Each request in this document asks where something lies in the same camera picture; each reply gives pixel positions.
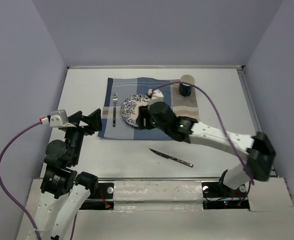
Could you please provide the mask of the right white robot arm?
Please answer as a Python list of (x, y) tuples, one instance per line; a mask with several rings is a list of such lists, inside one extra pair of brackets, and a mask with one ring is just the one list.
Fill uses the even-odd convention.
[(202, 145), (236, 156), (240, 163), (225, 170), (217, 183), (222, 196), (229, 196), (246, 183), (266, 182), (270, 178), (276, 151), (263, 132), (247, 135), (218, 129), (195, 118), (177, 116), (164, 102), (140, 106), (136, 123), (141, 130), (158, 129), (177, 142)]

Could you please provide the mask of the steak knife patterned handle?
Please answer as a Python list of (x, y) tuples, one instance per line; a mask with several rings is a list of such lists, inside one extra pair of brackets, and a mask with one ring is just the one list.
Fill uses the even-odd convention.
[(170, 160), (172, 160), (172, 161), (178, 162), (178, 163), (183, 164), (183, 165), (185, 165), (185, 166), (188, 166), (188, 167), (190, 167), (190, 168), (193, 168), (193, 167), (194, 167), (194, 165), (193, 165), (192, 163), (189, 163), (189, 162), (187, 162), (187, 161), (181, 160), (181, 159), (176, 158), (176, 157), (174, 157), (174, 156), (167, 155), (167, 154), (165, 154), (165, 153), (159, 152), (159, 151), (154, 150), (154, 149), (151, 149), (151, 148), (149, 148), (149, 150), (152, 151), (154, 154), (156, 154), (156, 155), (162, 157), (162, 158), (170, 159)]

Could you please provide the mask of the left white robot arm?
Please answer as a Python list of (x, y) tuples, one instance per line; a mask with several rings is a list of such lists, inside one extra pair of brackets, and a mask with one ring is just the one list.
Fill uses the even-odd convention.
[(97, 194), (98, 177), (72, 168), (79, 163), (84, 136), (102, 130), (101, 109), (89, 115), (78, 111), (70, 116), (64, 109), (41, 118), (42, 124), (65, 132), (63, 140), (51, 141), (45, 149), (45, 173), (28, 240), (62, 240), (82, 204)]

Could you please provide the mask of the paper cup green base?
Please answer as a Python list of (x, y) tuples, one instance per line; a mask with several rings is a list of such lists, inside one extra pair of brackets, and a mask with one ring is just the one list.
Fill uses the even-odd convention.
[(179, 93), (184, 97), (190, 97), (192, 94), (195, 79), (192, 75), (184, 74), (180, 77)]

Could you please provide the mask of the blue floral ceramic plate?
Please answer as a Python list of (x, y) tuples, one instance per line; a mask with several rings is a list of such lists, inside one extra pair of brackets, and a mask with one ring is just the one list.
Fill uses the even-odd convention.
[(120, 115), (124, 122), (133, 128), (138, 128), (136, 120), (139, 116), (139, 107), (145, 107), (149, 102), (150, 98), (146, 94), (134, 94), (128, 97), (120, 108)]

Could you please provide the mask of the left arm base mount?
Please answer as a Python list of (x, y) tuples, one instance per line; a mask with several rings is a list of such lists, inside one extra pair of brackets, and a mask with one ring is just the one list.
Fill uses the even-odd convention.
[(114, 183), (99, 182), (95, 193), (90, 196), (81, 205), (80, 210), (105, 211), (114, 209)]

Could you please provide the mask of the silver fork patterned handle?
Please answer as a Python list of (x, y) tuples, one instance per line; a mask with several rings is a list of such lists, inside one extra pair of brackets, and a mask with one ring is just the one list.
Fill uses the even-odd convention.
[(113, 102), (112, 126), (115, 127), (116, 126), (117, 103), (118, 103), (118, 94), (117, 93), (113, 93), (112, 102)]

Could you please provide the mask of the blue beige plaid cloth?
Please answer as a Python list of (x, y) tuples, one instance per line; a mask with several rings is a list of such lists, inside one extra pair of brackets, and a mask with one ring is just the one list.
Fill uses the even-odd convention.
[[(140, 130), (134, 128), (122, 119), (121, 105), (130, 96), (146, 95), (149, 89), (158, 89), (171, 80), (159, 80), (150, 77), (138, 78), (108, 78), (104, 106), (102, 110), (102, 130), (98, 136), (113, 140), (142, 140), (142, 141), (170, 141), (171, 138), (159, 129)], [(182, 96), (179, 85), (172, 84), (160, 88), (163, 101), (170, 106), (177, 116), (186, 116), (200, 120), (196, 90), (192, 88), (191, 96)], [(113, 127), (113, 93), (117, 93), (116, 125)]]

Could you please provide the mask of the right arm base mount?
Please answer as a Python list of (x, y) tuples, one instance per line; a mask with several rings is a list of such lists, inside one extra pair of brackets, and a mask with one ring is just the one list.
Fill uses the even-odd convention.
[(248, 190), (243, 184), (237, 189), (222, 190), (216, 181), (202, 182), (204, 210), (250, 209)]

